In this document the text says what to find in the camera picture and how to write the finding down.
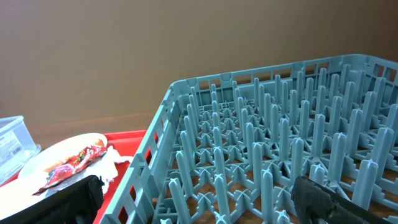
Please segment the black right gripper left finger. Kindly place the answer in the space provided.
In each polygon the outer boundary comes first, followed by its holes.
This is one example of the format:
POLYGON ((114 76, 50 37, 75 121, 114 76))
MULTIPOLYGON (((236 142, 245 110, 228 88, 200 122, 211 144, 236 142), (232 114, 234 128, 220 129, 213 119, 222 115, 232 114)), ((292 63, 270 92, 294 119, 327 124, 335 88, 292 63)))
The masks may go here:
POLYGON ((104 202, 104 182, 89 175, 1 220, 1 224, 93 223, 104 202))

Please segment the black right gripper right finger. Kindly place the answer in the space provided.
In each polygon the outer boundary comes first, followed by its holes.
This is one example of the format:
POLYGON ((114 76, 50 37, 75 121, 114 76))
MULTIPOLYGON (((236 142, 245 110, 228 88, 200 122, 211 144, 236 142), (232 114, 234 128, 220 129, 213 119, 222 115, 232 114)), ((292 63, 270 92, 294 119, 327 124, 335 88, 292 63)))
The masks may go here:
POLYGON ((295 179, 291 199, 301 224, 315 224, 322 220, 328 224, 388 222, 302 176, 295 179))

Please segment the red snack wrapper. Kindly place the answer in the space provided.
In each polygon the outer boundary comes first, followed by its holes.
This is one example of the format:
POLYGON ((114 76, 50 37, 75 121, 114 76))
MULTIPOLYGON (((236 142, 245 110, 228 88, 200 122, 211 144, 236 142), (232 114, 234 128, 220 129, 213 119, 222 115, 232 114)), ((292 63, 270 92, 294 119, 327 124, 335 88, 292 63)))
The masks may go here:
POLYGON ((40 195, 47 189, 61 184, 63 181, 82 172, 89 165, 101 159, 108 151, 107 147, 90 145, 82 149, 78 154, 67 157, 44 169, 47 173, 46 184, 36 191, 33 195, 40 195))

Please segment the large white napkin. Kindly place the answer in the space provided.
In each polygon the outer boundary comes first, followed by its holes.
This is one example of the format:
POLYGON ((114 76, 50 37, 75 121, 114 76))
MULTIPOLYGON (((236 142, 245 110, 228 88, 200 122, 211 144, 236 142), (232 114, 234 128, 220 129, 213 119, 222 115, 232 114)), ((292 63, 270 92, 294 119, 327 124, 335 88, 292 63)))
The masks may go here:
POLYGON ((116 164, 131 162, 132 159, 132 156, 120 156, 117 150, 110 147, 101 159, 88 166, 79 174, 74 175, 55 187, 47 189, 40 195, 33 195, 36 192, 34 192, 34 184, 17 178, 1 187, 1 219, 20 212, 89 175, 96 175, 102 179, 104 182, 102 190, 103 193, 106 193, 109 183, 119 175, 116 164))

